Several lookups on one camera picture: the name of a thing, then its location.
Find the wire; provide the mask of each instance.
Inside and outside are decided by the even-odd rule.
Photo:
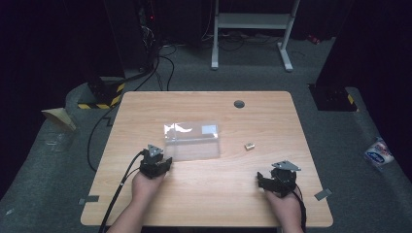
[[[297,54],[300,55],[300,58],[303,58],[303,57],[306,56],[306,54],[303,53],[303,52],[301,52],[301,51],[296,51],[296,50],[293,50],[293,51],[292,51],[292,55],[293,55],[293,56],[296,56]]]
[[[145,44],[146,50],[149,50],[152,47],[153,41],[155,39],[155,34],[147,26],[142,26],[143,35],[143,43]]]
[[[235,48],[235,49],[232,49],[232,50],[229,50],[229,49],[225,49],[224,47],[222,47],[222,46],[219,46],[219,49],[221,49],[221,50],[225,50],[225,51],[235,51],[235,50],[240,50],[244,45],[245,45],[245,41],[244,40],[241,40],[240,41],[241,42],[241,44],[240,44],[240,46],[238,47],[238,48]]]
[[[231,13],[231,11],[233,10],[233,2],[234,2],[234,0],[231,0],[231,2],[230,2],[230,8],[229,8],[229,12]]]
[[[93,165],[91,164],[91,161],[90,161],[90,144],[91,144],[91,137],[93,136],[94,130],[96,130],[97,125],[98,125],[98,124],[100,123],[100,121],[102,121],[103,119],[108,119],[107,126],[112,126],[112,125],[113,125],[113,124],[110,124],[110,121],[111,121],[112,118],[111,118],[111,117],[107,117],[107,115],[108,115],[109,113],[111,113],[112,110],[114,110],[118,105],[119,105],[119,103],[118,103],[115,107],[113,107],[112,109],[110,109],[109,111],[107,111],[106,114],[104,114],[99,120],[97,120],[96,124],[94,124],[94,127],[93,127],[93,129],[91,130],[90,135],[88,136],[88,141],[87,141],[87,164],[88,164],[88,166],[90,167],[90,169],[91,169],[92,171],[94,171],[94,172],[97,172],[97,169],[93,167]]]
[[[303,194],[300,191],[300,187],[299,185],[297,185],[296,183],[294,183],[297,187],[297,189],[299,189],[300,192],[300,197],[296,194],[296,192],[294,192],[294,190],[291,190],[285,183],[282,182],[282,180],[278,177],[278,175],[274,174],[276,179],[278,179],[279,181],[281,181],[281,184],[287,188],[289,190],[289,192],[291,192],[297,199],[297,202],[299,203],[300,206],[300,227],[302,228],[303,232],[306,233],[306,207],[305,204],[303,203]]]
[[[140,83],[140,85],[138,85],[138,86],[134,89],[134,91],[137,91],[140,87],[142,87],[142,85],[143,85],[144,83],[146,83],[146,82],[155,74],[155,72],[156,72],[156,70],[157,70],[157,67],[158,67],[158,63],[159,63],[159,59],[157,59],[157,64],[156,64],[155,67],[153,68],[151,74],[150,74],[144,81],[142,81],[142,83]]]
[[[132,175],[134,172],[136,172],[137,170],[139,170],[140,168],[136,168],[136,169],[134,169],[133,171],[131,171],[128,175],[127,175],[127,178],[128,177],[130,177],[130,175]]]
[[[167,81],[167,86],[166,86],[166,90],[169,91],[170,81],[172,80],[173,73],[175,72],[175,63],[173,63],[173,61],[169,59],[168,57],[160,56],[160,58],[166,59],[170,61],[170,64],[172,64],[172,72],[170,73],[169,80]]]
[[[205,39],[205,36],[206,36],[207,32],[209,31],[210,22],[212,21],[212,12],[213,12],[212,9],[213,9],[213,1],[211,0],[211,1],[210,1],[209,20],[208,20],[208,22],[207,22],[207,27],[206,27],[205,33],[204,33],[203,36],[202,36],[202,41],[209,40],[209,39],[211,38],[211,37],[209,37],[209,38]]]
[[[177,48],[176,45],[162,46],[162,47],[161,47],[161,50],[164,49],[164,48],[169,48],[169,47],[173,47],[174,50],[171,51],[171,52],[169,52],[169,53],[166,53],[166,54],[161,54],[161,56],[171,55],[171,54],[175,53],[175,52],[178,50],[178,48]]]
[[[161,91],[163,91],[163,83],[161,82],[161,76],[157,71],[155,72],[155,75],[157,76],[158,87]]]
[[[135,81],[135,80],[138,80],[138,79],[141,79],[141,78],[147,76],[151,71],[152,71],[152,69],[148,68],[148,69],[145,70],[144,73],[132,76],[130,78],[120,79],[119,81],[108,81],[106,83],[109,83],[109,84],[122,84],[122,83],[127,83],[127,82],[130,82],[130,81]]]
[[[245,43],[248,45],[268,45],[268,44],[272,44],[272,43],[276,43],[278,42],[281,37],[271,37],[271,36],[267,36],[263,41],[260,42],[254,42],[254,41],[248,41],[250,39],[264,39],[264,38],[260,38],[260,37],[250,37],[250,38],[246,38],[245,39]]]

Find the black cable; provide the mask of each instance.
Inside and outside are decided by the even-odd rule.
[[[137,87],[134,89],[134,91],[136,91],[136,90],[138,90],[140,87],[142,87],[142,85],[143,85],[144,83],[146,83],[146,82],[155,74],[155,72],[157,71],[158,63],[159,63],[159,59],[158,59],[158,56],[157,56],[157,64],[156,64],[155,67],[153,68],[151,74],[150,74],[142,83],[140,83],[140,85],[137,86]]]
[[[173,73],[175,72],[175,63],[173,63],[173,61],[169,59],[168,57],[160,56],[160,58],[166,59],[170,61],[170,64],[172,64],[172,72],[170,73],[169,80],[167,81],[167,86],[166,86],[166,90],[169,91],[170,81],[172,80]]]
[[[222,47],[222,46],[219,46],[219,49],[221,49],[221,50],[225,50],[225,51],[235,51],[235,50],[240,50],[244,45],[245,45],[245,40],[239,40],[239,41],[236,41],[236,43],[238,43],[238,42],[241,42],[241,44],[240,44],[240,46],[238,47],[238,48],[235,48],[235,49],[232,49],[232,50],[229,50],[229,49],[225,49],[224,47]]]
[[[299,54],[300,57],[305,57],[305,56],[306,56],[306,54],[303,53],[303,52],[301,52],[301,51],[293,50],[293,51],[292,51],[292,55],[296,56],[295,54]]]
[[[238,42],[245,42],[245,38],[243,38],[241,35],[229,35],[223,38],[226,42],[233,44]]]
[[[103,232],[104,232],[104,229],[106,228],[107,219],[109,218],[110,212],[112,211],[113,207],[115,206],[116,200],[118,200],[118,197],[119,197],[119,194],[120,194],[120,192],[121,192],[121,189],[123,188],[124,183],[127,181],[127,178],[129,177],[129,175],[130,175],[131,173],[133,173],[134,171],[137,170],[137,169],[136,169],[136,170],[133,170],[133,172],[131,172],[131,173],[129,174],[130,168],[133,166],[134,161],[136,161],[137,157],[139,157],[139,155],[141,155],[141,154],[143,154],[141,151],[140,151],[138,154],[136,154],[136,156],[134,156],[134,158],[131,160],[129,166],[127,167],[127,170],[126,170],[126,172],[124,173],[124,176],[123,176],[123,178],[122,178],[121,181],[120,181],[119,187],[118,187],[118,189],[116,190],[116,193],[115,193],[115,195],[113,196],[113,199],[112,199],[112,201],[111,201],[110,204],[109,204],[109,207],[108,207],[108,209],[107,209],[107,211],[106,211],[106,215],[104,215],[103,220],[102,220],[102,223],[100,224],[99,233],[103,233]]]
[[[162,49],[168,48],[168,47],[173,47],[173,51],[171,51],[171,52],[169,52],[169,53],[166,53],[166,54],[160,54],[161,56],[171,55],[171,54],[175,53],[175,52],[178,50],[178,48],[177,48],[176,45],[174,45],[174,44],[172,44],[172,45],[170,45],[170,46],[163,46]]]
[[[132,77],[127,78],[127,79],[121,79],[119,81],[106,81],[105,83],[107,83],[107,84],[122,84],[122,83],[127,83],[127,82],[131,82],[131,81],[139,80],[139,79],[147,76],[152,70],[153,69],[151,69],[151,68],[147,68],[145,70],[145,72],[142,73],[142,74],[138,74],[138,75],[132,76]]]
[[[276,37],[271,37],[271,36],[268,36],[266,39],[264,39],[264,40],[262,40],[261,42],[254,42],[254,41],[248,41],[249,39],[251,39],[251,38],[246,38],[245,39],[245,43],[247,44],[247,45],[258,45],[258,46],[260,46],[260,45],[269,45],[269,44],[272,44],[272,43],[276,43],[276,42],[278,42],[280,39],[281,39],[281,37],[277,37],[274,41],[270,41],[269,42],[269,40],[271,39],[271,38],[276,38]]]
[[[136,169],[134,169],[133,171],[131,171],[128,175],[127,175],[127,177],[130,177],[130,175],[132,175],[134,172],[136,172],[137,170],[139,170],[139,168],[136,168]]]
[[[203,36],[202,36],[202,38],[201,38],[202,41],[205,41],[205,40],[208,40],[208,39],[209,39],[209,38],[205,39],[205,36],[206,36],[207,32],[209,31],[210,22],[212,21],[212,13],[213,13],[213,1],[210,1],[209,20],[208,20],[208,22],[207,22],[207,27],[206,27],[205,33],[203,34]]]
[[[113,107],[112,109],[110,109],[109,111],[107,111],[107,113],[104,114],[99,120],[97,120],[96,124],[94,124],[94,127],[93,127],[93,129],[91,130],[90,135],[88,136],[88,141],[87,141],[87,163],[88,163],[88,166],[90,167],[90,169],[91,169],[92,171],[94,171],[94,172],[97,172],[97,169],[93,167],[93,165],[91,164],[91,161],[90,161],[90,144],[91,144],[91,137],[93,136],[94,130],[96,130],[97,125],[100,123],[101,120],[103,120],[103,119],[108,119],[107,126],[112,126],[112,125],[113,125],[113,124],[110,124],[111,118],[110,118],[110,117],[107,117],[107,115],[108,115],[113,109],[115,109],[118,105],[119,105],[119,103],[118,103],[115,107]]]
[[[158,73],[158,71],[155,72],[155,75],[157,76],[158,87],[160,88],[161,91],[163,91],[163,82],[161,81],[161,76]]]
[[[291,192],[297,199],[297,202],[299,203],[299,207],[300,207],[300,227],[302,228],[303,233],[306,233],[306,207],[305,204],[303,203],[303,194],[300,191],[300,187],[299,185],[296,185],[297,189],[299,189],[300,192],[300,197],[296,194],[296,192],[294,192],[294,190],[291,190],[285,183],[282,182],[282,180],[275,174],[276,179],[278,179],[279,181],[281,181],[281,184],[287,188],[289,190],[289,192]]]

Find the yellow and black hazard tape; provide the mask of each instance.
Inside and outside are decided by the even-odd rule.
[[[124,83],[118,86],[116,96],[112,99],[110,105],[105,103],[78,103],[80,109],[111,109],[114,108],[120,101],[121,93],[124,90]]]
[[[351,105],[351,107],[356,109],[356,111],[358,112],[359,109],[358,109],[357,105],[355,104],[355,100],[354,100],[354,98],[352,97],[351,94],[348,94],[348,100],[349,100],[349,104]]]

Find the white metal stand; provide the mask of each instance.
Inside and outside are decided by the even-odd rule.
[[[286,45],[291,35],[294,18],[300,0],[294,0],[292,12],[290,14],[228,14],[219,13],[219,0],[216,0],[215,7],[215,28],[212,49],[212,70],[219,68],[219,28],[259,28],[259,29],[284,29],[283,41],[278,43],[278,49],[288,72],[293,70]]]

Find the clear plastic box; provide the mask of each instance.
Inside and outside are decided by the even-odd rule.
[[[215,121],[164,124],[164,155],[173,161],[191,161],[221,156],[219,127]]]

